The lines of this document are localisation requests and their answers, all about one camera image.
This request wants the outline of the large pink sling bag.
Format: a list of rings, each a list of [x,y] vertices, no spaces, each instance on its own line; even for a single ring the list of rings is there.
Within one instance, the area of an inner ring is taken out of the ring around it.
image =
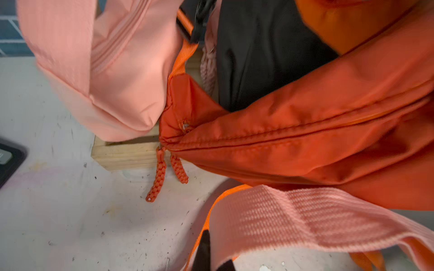
[[[206,229],[211,271],[244,253],[287,247],[346,252],[363,270],[383,271],[381,251],[399,246],[420,270],[434,268],[432,230],[339,189],[283,192],[240,185],[216,199],[202,232]],[[187,271],[192,269],[201,234],[186,260]]]

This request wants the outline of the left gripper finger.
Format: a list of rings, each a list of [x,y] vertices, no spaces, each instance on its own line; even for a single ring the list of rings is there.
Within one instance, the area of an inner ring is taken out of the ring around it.
[[[210,271],[211,270],[211,242],[209,230],[204,230],[194,258],[192,271]],[[222,264],[218,271],[235,271],[234,261],[229,260]]]

